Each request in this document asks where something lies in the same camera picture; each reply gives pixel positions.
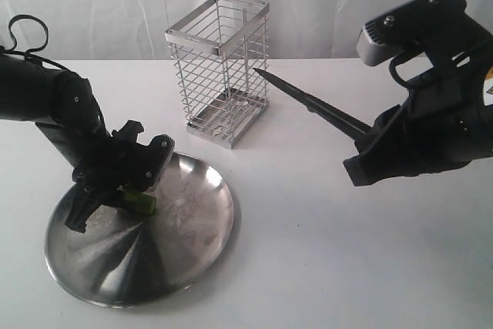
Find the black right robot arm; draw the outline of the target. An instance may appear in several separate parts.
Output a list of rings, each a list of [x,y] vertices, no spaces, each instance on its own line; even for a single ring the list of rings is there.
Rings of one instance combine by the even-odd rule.
[[[355,186],[458,170],[492,155],[492,106],[485,101],[491,35],[438,32],[394,57],[389,71],[421,53],[431,67],[408,80],[405,101],[383,111],[356,140],[358,154],[344,161]]]

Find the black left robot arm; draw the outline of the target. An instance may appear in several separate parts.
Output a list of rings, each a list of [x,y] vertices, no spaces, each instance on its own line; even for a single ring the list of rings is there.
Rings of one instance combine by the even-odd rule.
[[[70,230],[85,233],[101,205],[154,212],[156,199],[146,192],[153,173],[140,169],[150,154],[137,142],[143,125],[129,120],[108,131],[88,79],[2,52],[1,118],[34,123],[72,165],[75,190],[65,219]]]

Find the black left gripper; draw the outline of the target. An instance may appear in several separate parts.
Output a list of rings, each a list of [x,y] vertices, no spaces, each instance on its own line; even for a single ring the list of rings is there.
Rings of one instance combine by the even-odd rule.
[[[142,123],[135,120],[112,133],[101,123],[71,128],[80,154],[72,172],[75,189],[65,219],[70,230],[85,233],[87,220],[110,202],[119,188],[145,192],[152,187],[151,151],[137,142],[143,131]]]

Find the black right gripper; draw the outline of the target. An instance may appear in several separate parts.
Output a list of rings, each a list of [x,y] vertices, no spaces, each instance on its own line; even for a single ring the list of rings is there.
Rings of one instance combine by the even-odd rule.
[[[467,94],[452,107],[416,118],[411,94],[403,105],[381,113],[369,133],[355,141],[358,154],[343,161],[355,186],[394,177],[458,170],[492,157],[492,104],[486,82],[467,84]]]

